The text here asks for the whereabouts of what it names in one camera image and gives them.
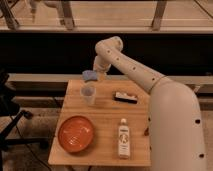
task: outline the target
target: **black cable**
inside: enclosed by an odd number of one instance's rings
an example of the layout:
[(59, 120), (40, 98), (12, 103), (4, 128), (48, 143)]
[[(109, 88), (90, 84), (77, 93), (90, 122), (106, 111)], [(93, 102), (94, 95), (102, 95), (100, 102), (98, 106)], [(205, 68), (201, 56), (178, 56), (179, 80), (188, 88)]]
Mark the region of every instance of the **black cable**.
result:
[[(16, 127), (16, 129), (17, 129), (17, 132), (18, 132), (20, 138), (21, 138), (21, 139), (24, 139), (24, 137), (22, 136), (22, 134), (21, 134), (21, 132), (20, 132), (20, 130), (19, 130), (17, 124), (16, 124), (15, 127)], [(33, 157), (34, 157), (38, 162), (40, 162), (43, 166), (45, 166), (49, 171), (52, 171), (52, 169), (51, 169), (46, 163), (44, 163), (41, 159), (38, 158), (38, 156), (33, 152), (33, 150), (30, 148), (30, 146), (29, 146), (28, 144), (24, 144), (24, 145), (28, 148), (28, 150), (31, 152), (31, 154), (33, 155)]]
[(18, 2), (19, 2), (19, 0), (16, 0), (16, 1), (10, 6), (10, 10), (13, 9), (13, 7), (14, 7)]
[(200, 2), (198, 2), (197, 0), (194, 0), (194, 2), (210, 17), (213, 19), (213, 15), (208, 11), (206, 10), (206, 8), (204, 8), (203, 5), (201, 5)]

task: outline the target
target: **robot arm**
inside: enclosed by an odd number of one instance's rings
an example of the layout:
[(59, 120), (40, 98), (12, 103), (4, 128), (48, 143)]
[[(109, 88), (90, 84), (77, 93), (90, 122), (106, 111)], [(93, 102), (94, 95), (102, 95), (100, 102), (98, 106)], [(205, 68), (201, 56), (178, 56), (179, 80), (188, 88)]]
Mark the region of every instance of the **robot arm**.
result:
[(201, 113), (194, 92), (184, 84), (125, 56), (119, 37), (96, 44), (94, 70), (111, 64), (148, 94), (151, 171), (206, 171)]

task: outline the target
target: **wooden table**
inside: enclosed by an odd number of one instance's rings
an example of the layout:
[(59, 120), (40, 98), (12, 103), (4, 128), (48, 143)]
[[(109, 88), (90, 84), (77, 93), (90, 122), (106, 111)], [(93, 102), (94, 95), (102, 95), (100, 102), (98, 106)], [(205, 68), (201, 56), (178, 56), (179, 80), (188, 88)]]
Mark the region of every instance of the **wooden table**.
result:
[[(55, 137), (49, 155), (52, 165), (93, 165), (93, 166), (150, 166), (149, 137), (144, 136), (147, 128), (149, 96), (129, 80), (105, 80), (95, 82), (96, 101), (87, 106), (80, 96), (82, 80), (70, 80), (67, 87), (61, 114), (58, 119)], [(138, 103), (130, 104), (113, 100), (115, 91), (125, 91), (138, 95)], [(92, 144), (78, 154), (67, 153), (58, 142), (60, 125), (69, 117), (87, 117), (95, 128)], [(126, 118), (130, 127), (131, 157), (124, 160), (118, 157), (118, 124)]]

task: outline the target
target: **orange bowl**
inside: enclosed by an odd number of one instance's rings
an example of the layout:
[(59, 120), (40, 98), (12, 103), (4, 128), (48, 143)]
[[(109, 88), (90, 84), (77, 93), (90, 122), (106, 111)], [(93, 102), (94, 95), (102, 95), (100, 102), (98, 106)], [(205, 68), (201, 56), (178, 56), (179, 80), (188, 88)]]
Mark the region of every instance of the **orange bowl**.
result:
[(58, 132), (60, 145), (70, 153), (84, 150), (92, 142), (93, 136), (93, 125), (83, 116), (73, 116), (65, 120)]

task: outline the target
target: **plastic cup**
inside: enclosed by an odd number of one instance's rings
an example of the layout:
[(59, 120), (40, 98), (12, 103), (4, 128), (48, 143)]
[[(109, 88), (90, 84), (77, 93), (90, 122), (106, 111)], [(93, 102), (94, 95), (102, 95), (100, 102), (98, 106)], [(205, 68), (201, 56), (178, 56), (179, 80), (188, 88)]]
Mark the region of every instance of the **plastic cup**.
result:
[(81, 96), (84, 98), (88, 106), (95, 104), (96, 88), (91, 84), (86, 84), (81, 88)]

